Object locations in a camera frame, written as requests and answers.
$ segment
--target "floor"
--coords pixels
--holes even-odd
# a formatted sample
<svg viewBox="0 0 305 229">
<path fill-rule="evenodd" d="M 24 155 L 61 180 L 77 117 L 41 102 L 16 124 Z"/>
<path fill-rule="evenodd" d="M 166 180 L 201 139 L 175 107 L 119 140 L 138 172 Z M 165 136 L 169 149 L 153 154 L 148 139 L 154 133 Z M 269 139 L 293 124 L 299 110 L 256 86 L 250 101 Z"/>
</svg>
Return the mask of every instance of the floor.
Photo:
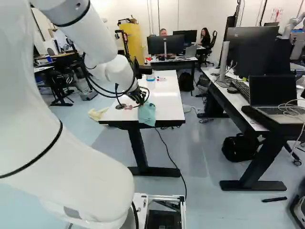
<svg viewBox="0 0 305 229">
<path fill-rule="evenodd" d="M 85 102 L 78 94 L 71 95 L 73 107 L 50 107 L 66 127 L 81 141 L 110 155 L 126 166 L 136 165 L 128 133 L 116 128 L 99 125 L 87 112 L 111 105 L 112 100 L 97 97 Z M 185 112 L 193 106 L 203 109 L 201 98 L 182 93 Z M 181 128 L 160 130 L 169 152 L 187 184 L 187 228 L 189 229 L 292 229 L 293 221 L 287 213 L 288 201 L 262 203 L 265 198 L 294 195 L 303 178 L 305 167 L 295 167 L 289 154 L 282 150 L 275 162 L 263 175 L 263 179 L 282 180 L 286 192 L 223 192 L 219 181 L 239 179 L 249 162 L 231 163 L 221 152 L 222 142 L 228 136 L 239 133 L 230 119 L 215 119 L 206 124 L 198 123 L 194 111 L 185 114 L 186 124 Z M 141 130 L 149 165 L 173 167 L 164 145 L 154 129 Z M 305 160 L 300 151 L 298 155 Z M 180 178 L 135 177 L 135 190 L 155 195 L 184 194 Z M 7 186 L 0 186 L 4 199 L 0 204 L 0 228 L 64 229 L 66 223 L 47 213 L 37 199 Z"/>
</svg>

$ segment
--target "keyboard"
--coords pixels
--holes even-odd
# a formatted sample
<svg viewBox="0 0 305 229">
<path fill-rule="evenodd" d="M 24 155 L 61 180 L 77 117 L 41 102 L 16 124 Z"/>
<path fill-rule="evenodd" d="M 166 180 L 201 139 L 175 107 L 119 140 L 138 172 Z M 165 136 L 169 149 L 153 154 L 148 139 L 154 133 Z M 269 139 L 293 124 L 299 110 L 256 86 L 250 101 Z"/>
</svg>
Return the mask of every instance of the keyboard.
<svg viewBox="0 0 305 229">
<path fill-rule="evenodd" d="M 259 107 L 258 109 L 260 109 L 261 111 L 265 112 L 268 115 L 283 115 L 284 112 L 286 110 L 285 107 L 281 107 L 281 111 L 280 109 L 278 109 L 277 107 Z M 304 115 L 305 114 L 305 110 L 299 107 L 293 107 L 292 108 L 294 111 L 297 111 L 300 115 Z"/>
<path fill-rule="evenodd" d="M 250 102 L 250 88 L 243 81 L 232 80 L 231 84 L 242 94 L 242 96 Z"/>
</svg>

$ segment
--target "teal towel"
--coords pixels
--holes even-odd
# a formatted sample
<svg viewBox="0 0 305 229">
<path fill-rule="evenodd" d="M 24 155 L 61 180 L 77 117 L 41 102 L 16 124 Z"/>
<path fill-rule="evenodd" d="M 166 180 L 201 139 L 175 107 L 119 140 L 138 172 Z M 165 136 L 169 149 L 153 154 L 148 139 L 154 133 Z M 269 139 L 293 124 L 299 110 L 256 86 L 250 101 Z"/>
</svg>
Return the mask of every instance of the teal towel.
<svg viewBox="0 0 305 229">
<path fill-rule="evenodd" d="M 156 124 L 156 106 L 150 102 L 144 103 L 138 109 L 139 123 L 144 123 L 150 126 Z"/>
</svg>

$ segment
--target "yellow machine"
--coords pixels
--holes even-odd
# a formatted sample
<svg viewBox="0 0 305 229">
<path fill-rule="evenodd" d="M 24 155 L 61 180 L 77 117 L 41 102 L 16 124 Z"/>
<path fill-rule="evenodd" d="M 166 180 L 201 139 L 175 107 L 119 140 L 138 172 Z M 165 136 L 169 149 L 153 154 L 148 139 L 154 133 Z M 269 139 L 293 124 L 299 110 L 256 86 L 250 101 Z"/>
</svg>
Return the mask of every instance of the yellow machine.
<svg viewBox="0 0 305 229">
<path fill-rule="evenodd" d="M 120 30 L 124 30 L 128 35 L 128 49 L 130 58 L 133 61 L 136 57 L 140 65 L 144 65 L 144 54 L 142 46 L 142 37 L 139 24 L 125 23 L 119 24 Z"/>
</svg>

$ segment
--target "black bag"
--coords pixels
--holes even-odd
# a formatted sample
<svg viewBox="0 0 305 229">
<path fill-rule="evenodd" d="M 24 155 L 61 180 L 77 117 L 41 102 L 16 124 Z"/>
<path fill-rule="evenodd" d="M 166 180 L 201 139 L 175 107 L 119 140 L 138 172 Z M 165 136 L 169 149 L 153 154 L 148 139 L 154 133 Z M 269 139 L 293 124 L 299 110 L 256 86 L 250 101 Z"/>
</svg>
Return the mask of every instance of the black bag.
<svg viewBox="0 0 305 229">
<path fill-rule="evenodd" d="M 223 144 L 224 156 L 232 162 L 248 161 L 254 158 L 260 143 L 257 138 L 250 139 L 243 134 L 227 137 Z"/>
<path fill-rule="evenodd" d="M 194 90 L 193 79 L 189 73 L 181 73 L 178 83 L 180 91 L 182 92 L 190 92 Z"/>
</svg>

